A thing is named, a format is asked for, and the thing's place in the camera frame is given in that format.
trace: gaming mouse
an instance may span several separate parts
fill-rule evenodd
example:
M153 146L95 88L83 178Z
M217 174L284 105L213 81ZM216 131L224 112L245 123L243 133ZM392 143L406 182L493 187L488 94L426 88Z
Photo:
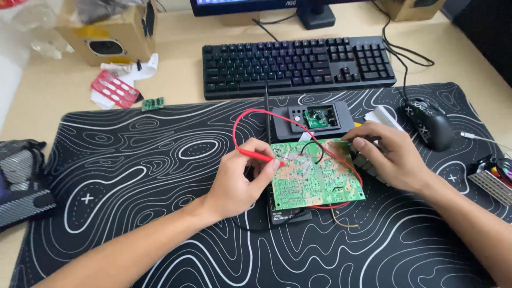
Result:
M443 152L450 148L454 138L452 126L437 104L423 98L410 99L406 102L405 113L430 150Z

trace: person's left hand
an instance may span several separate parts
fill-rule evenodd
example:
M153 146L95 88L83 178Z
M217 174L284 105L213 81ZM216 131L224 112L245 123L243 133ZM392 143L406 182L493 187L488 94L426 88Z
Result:
M274 158L269 144L251 138L240 148L256 151ZM259 198L263 190L274 178L280 161L274 159L269 163L260 163L233 150L221 159L219 170L210 192L204 195L203 208L216 221L239 215ZM250 182L244 175L246 166L254 167L254 180Z

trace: yellow wire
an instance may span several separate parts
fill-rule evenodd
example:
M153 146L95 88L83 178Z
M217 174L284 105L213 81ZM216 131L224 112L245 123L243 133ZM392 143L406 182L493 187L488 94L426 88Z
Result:
M345 225L343 223L340 223L338 221L338 219L336 219L336 215L334 215L334 209L333 208L331 208L331 214L332 214L332 219L334 219L334 222L338 223L338 225L340 225L340 226L347 227L347 228L359 227L359 225Z

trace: desk mat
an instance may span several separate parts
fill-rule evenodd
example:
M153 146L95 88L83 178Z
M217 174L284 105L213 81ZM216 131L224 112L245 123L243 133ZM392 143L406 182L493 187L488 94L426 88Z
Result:
M498 217L512 213L467 180L465 166L496 145L456 137L443 153L422 146L398 109L401 88L271 98L272 107L343 100L352 117L376 105L389 108L434 172ZM491 138L454 83L410 86L407 94L436 102L454 130ZM171 213L208 192L220 158L234 149L234 120L263 101L244 100L140 109L69 113L62 118L48 176L59 208L31 222L11 287L30 287L90 249ZM263 114L238 126L238 142L264 139ZM488 287L492 280L439 215L410 193L361 171L366 200L313 219L254 234L232 219L208 227L169 252L133 287ZM251 228L267 225L264 203L236 217Z

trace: small green circuit board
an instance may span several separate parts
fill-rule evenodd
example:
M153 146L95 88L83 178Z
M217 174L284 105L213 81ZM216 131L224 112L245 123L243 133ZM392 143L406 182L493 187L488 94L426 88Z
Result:
M147 99L142 102L142 111L149 111L163 108L163 97Z
M323 111L306 110L304 111L304 119L308 123L310 129L328 127L329 123Z
M362 200L365 195L357 175L310 141L272 144L274 155L286 163L272 181L276 210ZM348 142L319 140L322 146L353 166Z

